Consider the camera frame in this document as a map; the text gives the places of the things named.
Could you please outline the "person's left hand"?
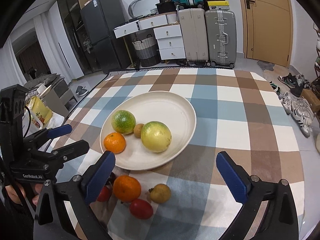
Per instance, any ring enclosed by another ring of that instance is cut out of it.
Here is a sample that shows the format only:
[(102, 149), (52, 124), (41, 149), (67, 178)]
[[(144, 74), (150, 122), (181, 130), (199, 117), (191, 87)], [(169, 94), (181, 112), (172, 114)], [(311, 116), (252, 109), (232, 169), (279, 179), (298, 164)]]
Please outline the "person's left hand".
[[(17, 184), (18, 188), (20, 189), (23, 197), (26, 197), (26, 193), (24, 188), (20, 185)], [(32, 184), (31, 185), (33, 191), (36, 193), (36, 196), (32, 199), (32, 202), (35, 206), (37, 206), (38, 201), (39, 201), (39, 194), (42, 190), (43, 185), (42, 184)], [(18, 197), (18, 194), (16, 193), (16, 191), (14, 190), (14, 188), (11, 185), (8, 185), (5, 187), (8, 196), (10, 197), (10, 199), (16, 203), (16, 204), (21, 204), (20, 198)]]

